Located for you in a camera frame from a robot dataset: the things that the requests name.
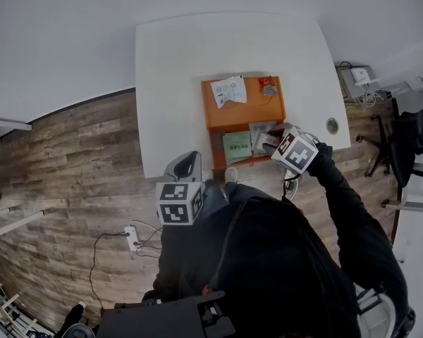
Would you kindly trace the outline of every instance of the white desk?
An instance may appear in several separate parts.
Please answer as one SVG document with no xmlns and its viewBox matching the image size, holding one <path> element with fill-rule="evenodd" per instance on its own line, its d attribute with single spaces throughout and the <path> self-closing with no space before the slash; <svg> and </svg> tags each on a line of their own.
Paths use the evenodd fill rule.
<svg viewBox="0 0 423 338">
<path fill-rule="evenodd" d="M 315 20 L 265 13 L 211 13 L 136 27 L 136 102 L 145 177 L 191 150 L 213 167 L 200 82 L 278 75 L 286 121 L 334 149 L 350 146 L 340 85 Z M 339 131 L 326 129 L 335 118 Z"/>
</svg>

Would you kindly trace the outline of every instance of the white shoe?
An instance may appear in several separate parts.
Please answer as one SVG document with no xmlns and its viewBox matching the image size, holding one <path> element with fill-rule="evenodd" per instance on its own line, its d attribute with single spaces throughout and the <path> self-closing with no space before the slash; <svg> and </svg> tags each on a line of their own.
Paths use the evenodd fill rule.
<svg viewBox="0 0 423 338">
<path fill-rule="evenodd" d="M 202 171 L 202 182 L 206 182 L 207 180 L 213 180 L 213 170 L 203 170 Z"/>
<path fill-rule="evenodd" d="M 238 182 L 238 170 L 235 167 L 230 167 L 226 169 L 226 172 L 224 173 L 224 180 L 227 183 L 236 183 Z"/>
</svg>

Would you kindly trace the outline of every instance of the power strip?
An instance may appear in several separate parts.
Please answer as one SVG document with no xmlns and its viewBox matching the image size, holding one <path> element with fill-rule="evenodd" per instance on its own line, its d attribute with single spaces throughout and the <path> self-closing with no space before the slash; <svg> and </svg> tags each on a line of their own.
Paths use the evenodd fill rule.
<svg viewBox="0 0 423 338">
<path fill-rule="evenodd" d="M 132 226 L 124 227 L 124 232 L 127 237 L 128 247 L 130 248 L 131 251 L 136 251 L 136 249 L 141 244 L 136 228 Z"/>
</svg>

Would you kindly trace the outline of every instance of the open cardboard box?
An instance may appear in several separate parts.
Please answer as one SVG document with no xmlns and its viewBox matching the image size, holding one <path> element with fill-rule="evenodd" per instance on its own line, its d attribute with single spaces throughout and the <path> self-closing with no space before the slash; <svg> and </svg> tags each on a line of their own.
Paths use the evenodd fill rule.
<svg viewBox="0 0 423 338">
<path fill-rule="evenodd" d="M 279 77 L 272 77 L 277 89 L 277 96 L 264 96 L 259 83 L 260 77 L 245 77 L 247 103 L 227 101 L 221 109 L 214 100 L 210 83 L 216 80 L 202 82 L 202 98 L 204 99 L 205 119 L 210 136 L 211 152 L 215 170 L 223 170 L 226 165 L 226 157 L 223 148 L 223 134 L 229 132 L 249 131 L 250 123 L 277 121 L 283 123 L 286 117 L 283 105 L 281 82 Z M 233 165 L 254 163 L 268 160 L 269 156 L 248 158 Z"/>
</svg>

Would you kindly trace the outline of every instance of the black glove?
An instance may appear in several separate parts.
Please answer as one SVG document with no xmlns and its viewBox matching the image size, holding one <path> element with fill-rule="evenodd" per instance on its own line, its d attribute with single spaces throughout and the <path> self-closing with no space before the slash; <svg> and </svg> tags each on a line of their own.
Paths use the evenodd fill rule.
<svg viewBox="0 0 423 338">
<path fill-rule="evenodd" d="M 333 164 L 332 146 L 326 145 L 325 143 L 317 143 L 316 146 L 318 148 L 318 154 L 307 168 L 311 177 L 316 177 L 320 171 L 324 169 L 324 166 Z"/>
</svg>

